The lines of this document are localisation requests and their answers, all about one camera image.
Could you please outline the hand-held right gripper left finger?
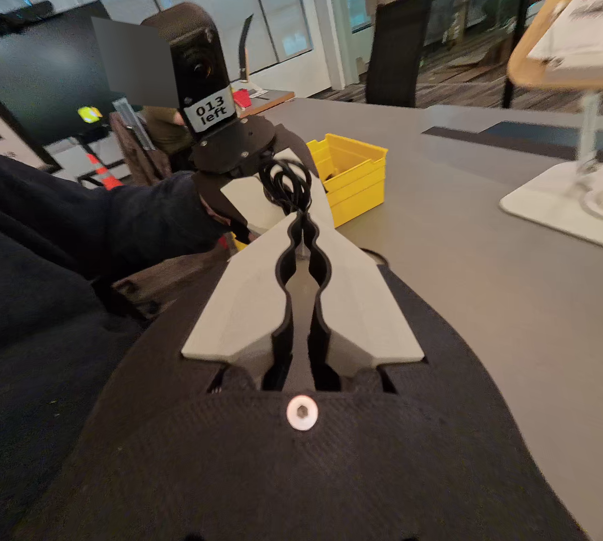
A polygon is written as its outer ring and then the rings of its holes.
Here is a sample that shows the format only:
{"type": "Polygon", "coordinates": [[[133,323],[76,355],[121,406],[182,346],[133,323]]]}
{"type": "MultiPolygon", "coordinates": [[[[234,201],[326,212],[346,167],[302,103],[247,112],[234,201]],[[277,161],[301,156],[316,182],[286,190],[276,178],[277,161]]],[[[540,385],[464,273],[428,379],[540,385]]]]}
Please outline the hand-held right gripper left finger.
{"type": "Polygon", "coordinates": [[[289,214],[232,257],[182,348],[189,360],[244,369],[266,391],[281,391],[292,362],[292,301],[301,214],[289,214]]]}

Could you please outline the brown jacket on chair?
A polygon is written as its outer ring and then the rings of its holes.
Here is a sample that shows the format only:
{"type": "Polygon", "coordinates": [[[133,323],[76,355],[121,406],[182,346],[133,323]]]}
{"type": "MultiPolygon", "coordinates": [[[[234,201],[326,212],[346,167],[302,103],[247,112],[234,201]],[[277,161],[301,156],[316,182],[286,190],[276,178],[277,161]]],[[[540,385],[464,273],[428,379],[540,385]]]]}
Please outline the brown jacket on chair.
{"type": "Polygon", "coordinates": [[[134,185],[150,187],[172,175],[166,154],[145,149],[134,129],[128,127],[118,113],[112,112],[109,121],[134,185]]]}

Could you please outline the yellow plastic bin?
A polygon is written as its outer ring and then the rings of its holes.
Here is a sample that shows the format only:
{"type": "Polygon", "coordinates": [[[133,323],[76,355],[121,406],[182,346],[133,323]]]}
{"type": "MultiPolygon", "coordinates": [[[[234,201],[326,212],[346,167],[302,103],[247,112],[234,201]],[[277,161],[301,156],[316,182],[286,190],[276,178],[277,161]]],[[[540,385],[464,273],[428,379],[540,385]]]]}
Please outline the yellow plastic bin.
{"type": "Polygon", "coordinates": [[[304,146],[326,190],[335,228],[384,202],[387,149],[331,133],[304,146]]]}

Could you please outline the large black screen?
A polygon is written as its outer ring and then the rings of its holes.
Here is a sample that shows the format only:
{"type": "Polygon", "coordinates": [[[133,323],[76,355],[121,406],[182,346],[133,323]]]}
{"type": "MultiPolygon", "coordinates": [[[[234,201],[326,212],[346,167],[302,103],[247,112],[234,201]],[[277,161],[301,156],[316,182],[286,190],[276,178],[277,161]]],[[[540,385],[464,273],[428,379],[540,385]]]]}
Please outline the large black screen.
{"type": "Polygon", "coordinates": [[[109,88],[93,17],[110,19],[102,2],[1,36],[1,104],[38,145],[86,132],[80,108],[97,108],[107,120],[125,97],[109,88]]]}

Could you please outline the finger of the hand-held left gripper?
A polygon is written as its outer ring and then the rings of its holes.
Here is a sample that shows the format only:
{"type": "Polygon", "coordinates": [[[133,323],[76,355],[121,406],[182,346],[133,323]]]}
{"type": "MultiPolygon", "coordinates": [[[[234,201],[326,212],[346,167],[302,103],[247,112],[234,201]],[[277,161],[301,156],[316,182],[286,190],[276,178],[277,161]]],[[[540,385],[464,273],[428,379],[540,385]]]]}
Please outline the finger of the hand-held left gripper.
{"type": "Polygon", "coordinates": [[[302,160],[291,148],[274,155],[273,185],[278,187],[278,198],[290,213],[293,208],[309,214],[328,229],[334,229],[334,217],[326,190],[314,170],[312,159],[302,160]]]}
{"type": "Polygon", "coordinates": [[[282,206],[273,201],[258,175],[229,181],[220,192],[227,204],[242,217],[241,224],[245,229],[235,233],[237,241],[254,241],[265,234],[271,241],[292,240],[294,215],[286,215],[282,206]]]}

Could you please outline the wooden work table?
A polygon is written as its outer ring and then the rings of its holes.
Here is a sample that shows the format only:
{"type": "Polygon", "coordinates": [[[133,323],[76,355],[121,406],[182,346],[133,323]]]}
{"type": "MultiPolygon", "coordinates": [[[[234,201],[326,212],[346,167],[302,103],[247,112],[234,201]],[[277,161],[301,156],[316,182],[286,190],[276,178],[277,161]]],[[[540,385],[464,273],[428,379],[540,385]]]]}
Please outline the wooden work table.
{"type": "Polygon", "coordinates": [[[292,100],[296,94],[293,91],[280,91],[280,90],[260,90],[251,91],[250,89],[244,89],[248,97],[244,97],[241,94],[242,101],[237,102],[238,97],[235,98],[235,105],[237,116],[239,118],[246,118],[252,115],[259,115],[270,108],[274,108],[287,101],[292,100]]]}

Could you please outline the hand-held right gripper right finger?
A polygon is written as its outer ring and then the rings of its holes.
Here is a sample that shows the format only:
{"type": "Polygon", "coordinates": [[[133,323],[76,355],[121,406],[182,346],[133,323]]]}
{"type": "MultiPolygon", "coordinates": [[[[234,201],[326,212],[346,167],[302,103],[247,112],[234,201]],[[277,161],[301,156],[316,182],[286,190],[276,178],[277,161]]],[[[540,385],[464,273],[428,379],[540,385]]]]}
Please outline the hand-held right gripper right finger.
{"type": "Polygon", "coordinates": [[[373,258],[336,229],[306,214],[309,274],[318,285],[307,338],[315,389],[382,365],[419,363],[425,353],[373,258]]]}

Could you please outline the orange grey striped traffic cone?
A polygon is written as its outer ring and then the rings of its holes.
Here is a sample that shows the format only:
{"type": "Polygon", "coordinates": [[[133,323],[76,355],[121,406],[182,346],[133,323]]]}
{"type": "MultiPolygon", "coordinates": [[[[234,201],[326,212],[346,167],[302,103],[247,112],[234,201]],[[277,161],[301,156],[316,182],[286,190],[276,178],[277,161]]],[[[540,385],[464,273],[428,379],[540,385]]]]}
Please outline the orange grey striped traffic cone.
{"type": "Polygon", "coordinates": [[[87,152],[87,158],[94,168],[94,172],[86,176],[86,181],[98,187],[111,191],[124,184],[99,160],[93,152],[87,152]]]}

